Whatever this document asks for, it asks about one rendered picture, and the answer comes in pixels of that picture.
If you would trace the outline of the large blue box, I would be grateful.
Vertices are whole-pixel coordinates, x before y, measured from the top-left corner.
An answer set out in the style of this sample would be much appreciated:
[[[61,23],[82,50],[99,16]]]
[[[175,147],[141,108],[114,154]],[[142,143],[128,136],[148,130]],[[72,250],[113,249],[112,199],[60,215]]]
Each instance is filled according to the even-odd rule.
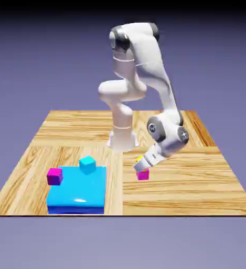
[[[47,195],[49,214],[103,214],[106,167],[85,174],[79,167],[60,167],[63,180],[52,185]]]

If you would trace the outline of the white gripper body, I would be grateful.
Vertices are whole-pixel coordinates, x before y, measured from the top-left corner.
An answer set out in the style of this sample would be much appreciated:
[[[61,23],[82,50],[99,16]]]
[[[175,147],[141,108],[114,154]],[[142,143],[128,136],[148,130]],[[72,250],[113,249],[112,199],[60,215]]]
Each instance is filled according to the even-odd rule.
[[[153,166],[154,157],[151,154],[142,155],[138,162],[134,165],[136,172],[142,172]]]

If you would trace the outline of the small cyan cube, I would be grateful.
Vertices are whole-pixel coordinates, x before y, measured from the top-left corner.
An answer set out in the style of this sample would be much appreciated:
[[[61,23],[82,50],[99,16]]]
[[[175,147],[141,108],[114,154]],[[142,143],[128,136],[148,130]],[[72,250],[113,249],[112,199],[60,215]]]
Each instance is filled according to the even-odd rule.
[[[93,173],[96,167],[96,161],[91,156],[86,156],[79,160],[79,168],[84,174]]]

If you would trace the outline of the small purple cube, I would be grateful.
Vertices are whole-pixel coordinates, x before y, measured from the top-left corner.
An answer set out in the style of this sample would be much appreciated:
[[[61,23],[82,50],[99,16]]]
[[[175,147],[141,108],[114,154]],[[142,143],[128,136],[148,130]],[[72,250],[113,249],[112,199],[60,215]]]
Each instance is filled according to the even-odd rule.
[[[50,168],[47,173],[48,185],[61,185],[63,180],[62,168]]]

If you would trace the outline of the small magenta cube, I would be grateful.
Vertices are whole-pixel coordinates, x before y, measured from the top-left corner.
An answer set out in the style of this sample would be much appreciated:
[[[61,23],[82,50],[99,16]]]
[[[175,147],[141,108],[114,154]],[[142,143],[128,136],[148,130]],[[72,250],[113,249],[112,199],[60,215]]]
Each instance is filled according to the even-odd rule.
[[[143,170],[141,172],[137,172],[137,179],[138,180],[148,180],[149,179],[149,169]]]

